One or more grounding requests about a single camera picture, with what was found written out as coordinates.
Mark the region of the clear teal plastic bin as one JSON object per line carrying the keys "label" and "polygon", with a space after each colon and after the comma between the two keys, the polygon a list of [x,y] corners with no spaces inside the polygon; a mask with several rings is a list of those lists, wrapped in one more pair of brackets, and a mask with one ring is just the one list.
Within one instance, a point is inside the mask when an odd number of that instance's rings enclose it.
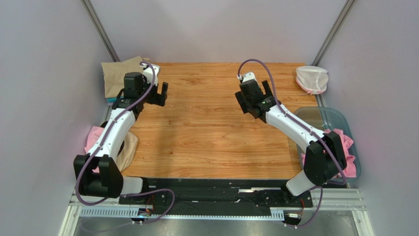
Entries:
{"label": "clear teal plastic bin", "polygon": [[[322,131],[326,129],[333,130],[334,128],[342,129],[346,135],[353,139],[346,118],[336,109],[327,107],[303,107],[297,109],[295,115],[309,125]],[[351,151],[356,155],[356,166],[358,170],[357,177],[349,182],[357,180],[361,174],[361,166],[356,146],[353,147]]]}

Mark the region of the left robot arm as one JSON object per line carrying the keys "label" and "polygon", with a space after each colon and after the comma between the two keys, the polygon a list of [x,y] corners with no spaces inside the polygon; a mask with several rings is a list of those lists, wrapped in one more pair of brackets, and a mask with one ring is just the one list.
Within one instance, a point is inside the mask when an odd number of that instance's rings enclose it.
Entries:
{"label": "left robot arm", "polygon": [[100,197],[101,201],[120,196],[142,196],[144,179],[124,177],[116,161],[130,128],[143,110],[144,104],[164,106],[168,84],[163,83],[158,93],[158,71],[156,66],[144,72],[129,72],[124,76],[124,88],[112,104],[111,115],[104,131],[85,155],[77,155],[73,166],[76,180],[76,196],[80,202],[90,206],[83,196]]}

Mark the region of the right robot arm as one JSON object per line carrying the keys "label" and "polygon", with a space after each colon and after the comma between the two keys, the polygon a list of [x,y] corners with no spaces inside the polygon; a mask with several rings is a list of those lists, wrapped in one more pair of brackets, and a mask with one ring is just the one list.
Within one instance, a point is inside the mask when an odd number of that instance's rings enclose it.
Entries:
{"label": "right robot arm", "polygon": [[337,175],[345,179],[347,161],[340,136],[310,126],[275,100],[267,81],[262,84],[264,91],[256,79],[242,79],[235,96],[245,114],[279,129],[305,150],[303,170],[282,187],[286,194],[299,196]]}

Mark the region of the beige t-shirt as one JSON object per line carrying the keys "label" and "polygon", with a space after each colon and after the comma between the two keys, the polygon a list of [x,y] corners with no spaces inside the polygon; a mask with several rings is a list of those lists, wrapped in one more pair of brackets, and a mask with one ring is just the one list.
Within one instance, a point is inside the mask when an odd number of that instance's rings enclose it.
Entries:
{"label": "beige t-shirt", "polygon": [[102,62],[105,98],[114,98],[124,88],[124,77],[129,72],[142,72],[141,61],[151,62],[149,58],[137,56],[122,62]]}

